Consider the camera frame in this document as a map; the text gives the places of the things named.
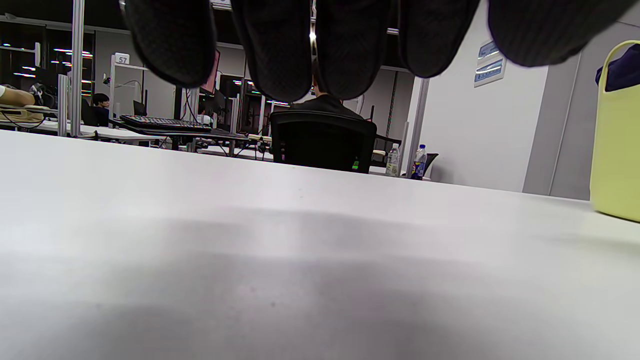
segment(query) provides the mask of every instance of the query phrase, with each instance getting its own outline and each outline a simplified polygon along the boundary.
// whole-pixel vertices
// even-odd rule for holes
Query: computer keyboard
[[[189,122],[175,119],[162,119],[157,117],[144,117],[135,115],[122,115],[120,120],[125,124],[141,129],[156,129],[165,131],[191,131],[194,133],[210,133],[211,127],[198,122]]]

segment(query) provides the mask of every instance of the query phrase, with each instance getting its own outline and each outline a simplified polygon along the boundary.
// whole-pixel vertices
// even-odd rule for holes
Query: yellow basket
[[[607,56],[598,84],[598,118],[591,168],[591,203],[597,211],[640,221],[640,85],[606,92]]]

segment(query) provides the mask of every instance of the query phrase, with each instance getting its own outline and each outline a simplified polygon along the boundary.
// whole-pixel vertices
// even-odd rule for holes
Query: wall sign
[[[487,40],[480,45],[476,73],[474,74],[474,88],[493,83],[504,78],[504,68],[507,60],[504,58],[495,42]]]
[[[129,54],[116,53],[116,62],[119,64],[129,64]]]

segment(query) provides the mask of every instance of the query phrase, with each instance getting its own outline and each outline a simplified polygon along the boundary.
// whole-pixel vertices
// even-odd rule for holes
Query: computer monitor
[[[147,106],[142,102],[133,100],[133,115],[147,116]]]
[[[213,71],[211,72],[211,75],[209,75],[209,80],[207,80],[206,84],[201,86],[201,88],[203,88],[204,90],[207,90],[212,94],[216,93],[216,77],[218,77],[219,62],[220,62],[220,52],[216,50],[216,58],[213,61]]]

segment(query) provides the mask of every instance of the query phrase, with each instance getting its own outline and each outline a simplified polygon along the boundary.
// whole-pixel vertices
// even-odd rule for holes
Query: water bottle
[[[394,144],[391,151],[387,155],[387,176],[398,177],[398,170],[400,169],[400,150],[398,144]]]
[[[413,170],[411,178],[413,180],[422,180],[424,171],[427,167],[427,149],[425,145],[420,145],[420,149],[415,153],[415,161],[413,162]]]

